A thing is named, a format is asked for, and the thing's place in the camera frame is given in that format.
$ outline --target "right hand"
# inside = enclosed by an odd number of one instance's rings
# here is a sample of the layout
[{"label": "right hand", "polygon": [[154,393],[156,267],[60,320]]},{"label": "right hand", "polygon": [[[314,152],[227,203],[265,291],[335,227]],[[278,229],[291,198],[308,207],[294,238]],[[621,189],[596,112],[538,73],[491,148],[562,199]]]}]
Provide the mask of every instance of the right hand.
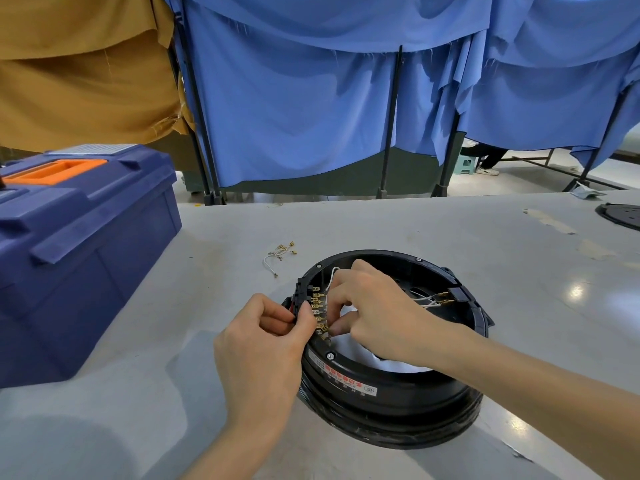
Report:
[{"label": "right hand", "polygon": [[[452,352],[457,332],[467,328],[429,313],[391,277],[361,259],[335,272],[327,302],[330,335],[351,332],[375,355],[419,367],[437,370],[444,354]],[[340,316],[344,305],[358,311]]]}]

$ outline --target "floor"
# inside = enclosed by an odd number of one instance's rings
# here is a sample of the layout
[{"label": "floor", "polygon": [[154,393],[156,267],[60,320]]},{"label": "floor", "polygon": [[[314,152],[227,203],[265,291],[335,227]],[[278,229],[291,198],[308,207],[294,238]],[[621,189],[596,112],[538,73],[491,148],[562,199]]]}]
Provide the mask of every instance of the floor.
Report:
[{"label": "floor", "polygon": [[[546,157],[548,150],[538,152],[508,152],[505,158],[517,156]],[[578,161],[569,154],[568,150],[557,149],[550,161],[551,166],[558,166],[565,170],[580,172],[582,170]],[[500,170],[500,175],[491,177],[487,175],[453,175],[449,184],[449,195],[501,195],[501,194],[536,194],[561,192],[571,181],[572,177],[547,168],[540,168],[526,162],[507,161],[500,162],[495,167]],[[640,189],[640,165],[607,160],[602,165],[592,170],[591,177],[599,178],[606,182],[618,184],[629,188]],[[173,186],[178,202],[201,203],[202,195],[192,196],[181,183]],[[609,189],[593,185],[595,189]],[[272,194],[229,194],[229,203],[283,203],[303,201],[327,201],[327,200],[368,200],[373,197],[338,197],[326,195],[272,195]]]}]

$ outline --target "blue toolbox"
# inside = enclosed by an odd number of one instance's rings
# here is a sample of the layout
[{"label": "blue toolbox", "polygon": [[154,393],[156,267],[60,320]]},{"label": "blue toolbox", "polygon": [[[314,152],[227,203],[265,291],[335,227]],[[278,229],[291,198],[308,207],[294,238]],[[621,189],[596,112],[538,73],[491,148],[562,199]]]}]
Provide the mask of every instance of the blue toolbox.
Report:
[{"label": "blue toolbox", "polygon": [[139,144],[87,144],[0,177],[0,388],[63,381],[180,231],[175,170]]}]

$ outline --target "white shoe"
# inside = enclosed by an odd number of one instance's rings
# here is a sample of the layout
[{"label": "white shoe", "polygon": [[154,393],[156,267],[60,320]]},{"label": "white shoe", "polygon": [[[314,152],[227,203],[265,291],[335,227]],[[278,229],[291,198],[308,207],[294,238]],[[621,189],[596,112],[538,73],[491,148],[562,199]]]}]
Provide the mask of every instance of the white shoe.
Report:
[{"label": "white shoe", "polygon": [[494,170],[493,168],[482,168],[481,166],[476,168],[476,173],[480,173],[482,175],[492,175],[493,177],[495,177],[496,175],[500,175],[500,172],[498,170]]}]

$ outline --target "hand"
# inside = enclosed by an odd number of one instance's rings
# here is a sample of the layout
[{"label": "hand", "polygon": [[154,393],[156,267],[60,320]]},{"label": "hand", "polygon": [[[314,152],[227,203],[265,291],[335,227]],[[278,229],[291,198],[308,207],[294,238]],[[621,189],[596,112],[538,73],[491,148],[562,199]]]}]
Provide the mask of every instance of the hand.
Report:
[{"label": "hand", "polygon": [[308,303],[293,320],[286,308],[255,294],[215,338],[227,428],[272,435],[274,443],[282,434],[300,387],[302,352],[316,329]]},{"label": "hand", "polygon": [[[454,348],[456,334],[467,328],[421,308],[393,279],[360,259],[351,269],[335,272],[327,302],[329,334],[351,332],[375,355],[419,367],[437,370]],[[344,305],[358,311],[340,317]]]}]

